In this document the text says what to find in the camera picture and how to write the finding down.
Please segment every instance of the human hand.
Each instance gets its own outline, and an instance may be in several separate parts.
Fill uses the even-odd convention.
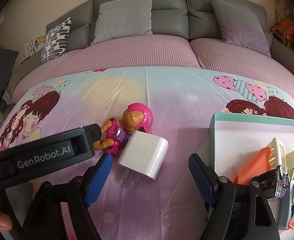
[[[12,221],[10,217],[5,214],[0,212],[0,231],[1,232],[7,232],[12,229]]]

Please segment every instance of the white charger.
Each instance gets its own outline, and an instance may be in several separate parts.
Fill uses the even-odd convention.
[[[129,169],[124,183],[127,182],[132,171],[139,173],[134,188],[137,187],[142,175],[155,180],[167,150],[168,141],[166,139],[145,132],[133,131],[117,162],[120,166]]]

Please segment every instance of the pink helmet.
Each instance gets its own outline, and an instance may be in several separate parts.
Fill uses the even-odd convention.
[[[133,103],[128,106],[128,111],[143,112],[145,118],[136,127],[137,128],[142,127],[144,132],[149,133],[149,129],[151,128],[152,123],[154,122],[154,116],[152,115],[151,109],[142,103]]]

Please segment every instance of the pink blanket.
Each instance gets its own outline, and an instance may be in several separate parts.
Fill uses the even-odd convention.
[[[191,47],[201,68],[261,80],[294,99],[294,75],[272,58],[216,39],[196,39]]]
[[[189,42],[169,35],[134,36],[70,51],[40,65],[15,88],[15,102],[39,82],[81,71],[131,66],[200,68]]]
[[[133,184],[138,174],[133,172],[123,184],[127,170],[118,166],[118,156],[113,156],[103,191],[89,208],[105,240],[199,239],[207,211],[188,170],[188,157],[200,149],[209,164],[212,115],[224,111],[294,119],[292,98],[258,80],[186,67],[111,68],[64,75],[29,89],[0,130],[0,148],[92,123],[102,126],[113,116],[121,118],[134,102],[153,111],[151,133],[164,137],[169,149],[156,181],[142,178],[137,188]],[[83,175],[99,155],[43,180],[68,182]],[[74,240],[68,212],[63,211],[69,239]],[[286,240],[292,239],[294,230]]]

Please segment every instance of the gray pillow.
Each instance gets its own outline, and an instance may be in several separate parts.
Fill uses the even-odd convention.
[[[69,32],[66,52],[75,49],[85,49],[89,46],[90,23],[75,28]]]
[[[102,3],[91,44],[122,37],[152,35],[151,4],[152,0],[114,0]]]
[[[271,57],[263,29],[255,14],[219,0],[209,0],[222,33],[223,43],[252,49]]]

